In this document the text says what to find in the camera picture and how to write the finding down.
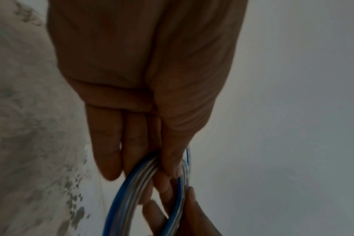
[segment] hand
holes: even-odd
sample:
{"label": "hand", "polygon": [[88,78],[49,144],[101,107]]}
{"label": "hand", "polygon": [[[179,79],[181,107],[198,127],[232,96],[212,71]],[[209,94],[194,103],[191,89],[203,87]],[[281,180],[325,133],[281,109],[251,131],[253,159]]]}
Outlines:
{"label": "hand", "polygon": [[[160,194],[166,212],[171,212],[175,201],[175,191],[172,188]],[[155,236],[162,232],[167,218],[156,204],[151,200],[143,206],[143,215]],[[207,218],[195,199],[194,189],[189,187],[184,212],[176,236],[221,236],[212,222]]]}
{"label": "hand", "polygon": [[161,148],[163,192],[207,123],[247,0],[50,0],[58,67],[85,102],[95,161],[115,180]]}

